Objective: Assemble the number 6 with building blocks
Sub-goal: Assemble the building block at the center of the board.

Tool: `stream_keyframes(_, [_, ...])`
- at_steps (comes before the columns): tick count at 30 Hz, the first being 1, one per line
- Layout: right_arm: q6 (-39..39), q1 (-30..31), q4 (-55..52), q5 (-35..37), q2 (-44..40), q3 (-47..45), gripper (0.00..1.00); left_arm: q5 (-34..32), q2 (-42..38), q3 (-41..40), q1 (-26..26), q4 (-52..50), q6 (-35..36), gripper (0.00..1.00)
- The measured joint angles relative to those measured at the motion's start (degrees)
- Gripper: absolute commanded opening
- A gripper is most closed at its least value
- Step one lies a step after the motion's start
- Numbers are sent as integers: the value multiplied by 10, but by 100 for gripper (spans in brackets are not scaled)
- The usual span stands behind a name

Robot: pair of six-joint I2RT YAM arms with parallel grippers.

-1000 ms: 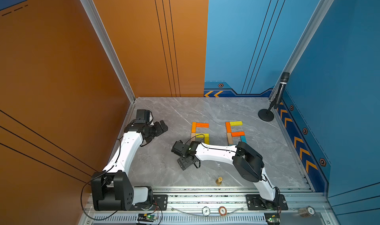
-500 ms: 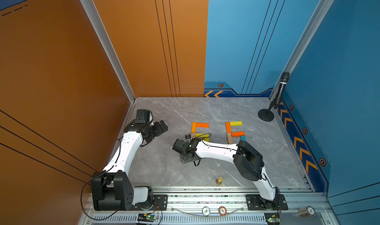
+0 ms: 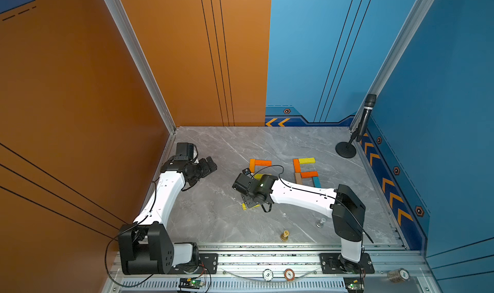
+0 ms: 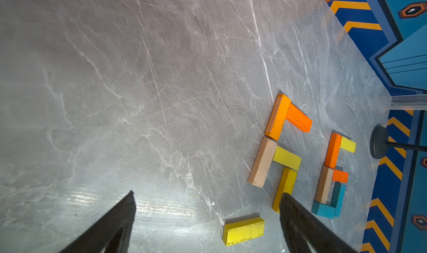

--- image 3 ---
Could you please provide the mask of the light orange block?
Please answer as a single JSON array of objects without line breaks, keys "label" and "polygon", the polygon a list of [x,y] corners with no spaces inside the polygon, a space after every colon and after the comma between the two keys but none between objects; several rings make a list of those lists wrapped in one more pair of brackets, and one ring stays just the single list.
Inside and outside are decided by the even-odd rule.
[{"label": "light orange block", "polygon": [[255,172],[255,159],[250,159],[249,170],[254,173]]}]

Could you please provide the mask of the beige block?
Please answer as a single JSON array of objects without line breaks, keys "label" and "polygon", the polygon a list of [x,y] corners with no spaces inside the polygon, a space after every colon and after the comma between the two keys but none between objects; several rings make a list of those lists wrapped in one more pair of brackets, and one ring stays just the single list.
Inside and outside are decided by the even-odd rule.
[{"label": "beige block", "polygon": [[303,185],[301,173],[295,173],[295,182],[299,185]]}]

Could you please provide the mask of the teal block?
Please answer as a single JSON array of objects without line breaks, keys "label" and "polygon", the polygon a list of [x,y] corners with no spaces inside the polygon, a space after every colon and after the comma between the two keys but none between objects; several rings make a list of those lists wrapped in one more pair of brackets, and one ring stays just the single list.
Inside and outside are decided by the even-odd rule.
[{"label": "teal block", "polygon": [[313,179],[314,187],[316,187],[316,188],[321,188],[322,187],[321,186],[321,183],[320,183],[319,177],[313,177],[312,179]]}]

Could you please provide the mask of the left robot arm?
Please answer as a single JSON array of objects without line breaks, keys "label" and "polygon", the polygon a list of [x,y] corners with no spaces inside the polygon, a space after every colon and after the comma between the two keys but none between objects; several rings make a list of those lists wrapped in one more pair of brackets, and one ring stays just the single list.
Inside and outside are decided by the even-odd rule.
[{"label": "left robot arm", "polygon": [[172,157],[161,169],[155,191],[133,223],[123,225],[117,235],[122,271],[125,275],[168,274],[175,269],[196,272],[200,265],[194,242],[173,243],[167,223],[175,200],[186,184],[194,186],[216,171],[211,157],[178,160]]}]

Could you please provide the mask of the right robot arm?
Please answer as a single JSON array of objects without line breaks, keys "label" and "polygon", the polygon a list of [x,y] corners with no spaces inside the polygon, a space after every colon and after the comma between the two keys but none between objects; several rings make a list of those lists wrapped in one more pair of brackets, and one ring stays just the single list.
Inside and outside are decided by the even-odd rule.
[{"label": "right robot arm", "polygon": [[294,184],[273,175],[263,175],[257,180],[241,173],[232,188],[242,195],[247,206],[288,204],[331,218],[341,241],[338,268],[346,274],[363,271],[366,207],[349,186],[340,184],[336,189],[324,189]]}]

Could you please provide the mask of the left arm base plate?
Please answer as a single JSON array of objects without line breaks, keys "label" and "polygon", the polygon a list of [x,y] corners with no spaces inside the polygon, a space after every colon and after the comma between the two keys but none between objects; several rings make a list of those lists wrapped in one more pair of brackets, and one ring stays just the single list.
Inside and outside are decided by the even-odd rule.
[{"label": "left arm base plate", "polygon": [[192,263],[179,264],[173,266],[168,274],[192,274],[199,275],[205,267],[209,273],[216,274],[217,272],[217,253],[201,253],[199,252],[197,259]]}]

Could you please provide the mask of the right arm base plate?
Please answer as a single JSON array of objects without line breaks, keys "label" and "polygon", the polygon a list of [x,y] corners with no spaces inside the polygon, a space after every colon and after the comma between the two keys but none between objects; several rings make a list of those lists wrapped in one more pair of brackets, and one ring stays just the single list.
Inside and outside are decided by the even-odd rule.
[{"label": "right arm base plate", "polygon": [[346,260],[339,253],[319,254],[320,265],[324,274],[374,274],[371,257],[362,253],[358,263]]}]

